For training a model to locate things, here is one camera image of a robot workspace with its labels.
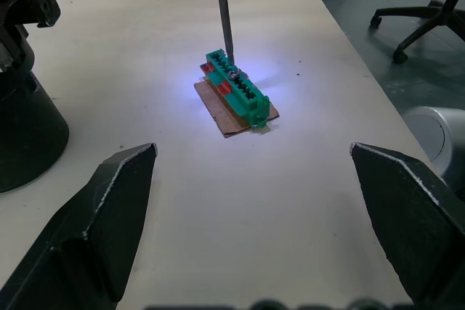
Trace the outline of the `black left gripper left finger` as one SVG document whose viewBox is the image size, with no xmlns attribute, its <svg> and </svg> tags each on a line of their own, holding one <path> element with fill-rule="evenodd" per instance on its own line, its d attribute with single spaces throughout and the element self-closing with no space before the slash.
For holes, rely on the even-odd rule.
<svg viewBox="0 0 465 310">
<path fill-rule="evenodd" d="M 145 225 L 158 151 L 104 160 L 48 221 L 1 289 L 2 309 L 115 309 Z"/>
</svg>

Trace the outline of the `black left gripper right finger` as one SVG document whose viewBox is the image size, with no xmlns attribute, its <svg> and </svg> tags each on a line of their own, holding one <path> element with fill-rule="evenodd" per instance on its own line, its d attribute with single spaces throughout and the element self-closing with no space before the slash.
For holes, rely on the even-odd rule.
<svg viewBox="0 0 465 310">
<path fill-rule="evenodd" d="M 401 152 L 355 142 L 350 155 L 375 235 L 411 300 L 464 305 L 464 200 Z"/>
</svg>

